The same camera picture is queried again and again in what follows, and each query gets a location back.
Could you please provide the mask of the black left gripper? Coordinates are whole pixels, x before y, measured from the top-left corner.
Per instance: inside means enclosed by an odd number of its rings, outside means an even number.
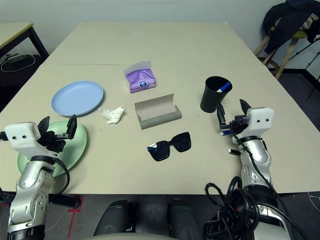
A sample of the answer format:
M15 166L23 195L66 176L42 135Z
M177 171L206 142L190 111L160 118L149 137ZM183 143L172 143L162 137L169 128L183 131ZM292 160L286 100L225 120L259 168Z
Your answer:
M63 151L67 139L72 140L75 136L77 130L77 117L73 114L67 123L66 133L61 133L55 135L53 131L48 131L50 124L50 116L43 118L37 125L38 130L40 132L41 137L37 140L37 142L45 147L46 149L60 153Z

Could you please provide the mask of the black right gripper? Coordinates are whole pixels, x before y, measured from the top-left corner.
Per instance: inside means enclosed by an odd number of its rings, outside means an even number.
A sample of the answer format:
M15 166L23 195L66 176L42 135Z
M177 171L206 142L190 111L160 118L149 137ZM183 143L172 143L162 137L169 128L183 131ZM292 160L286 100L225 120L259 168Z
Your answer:
M243 99L240 99L240 106L244 113L247 115L248 110L252 107ZM235 116L234 120L230 121L229 124L226 124L225 111L221 103L217 107L217 118L219 122L220 135L225 136L231 133L240 134L244 129L249 125L250 117L244 115Z

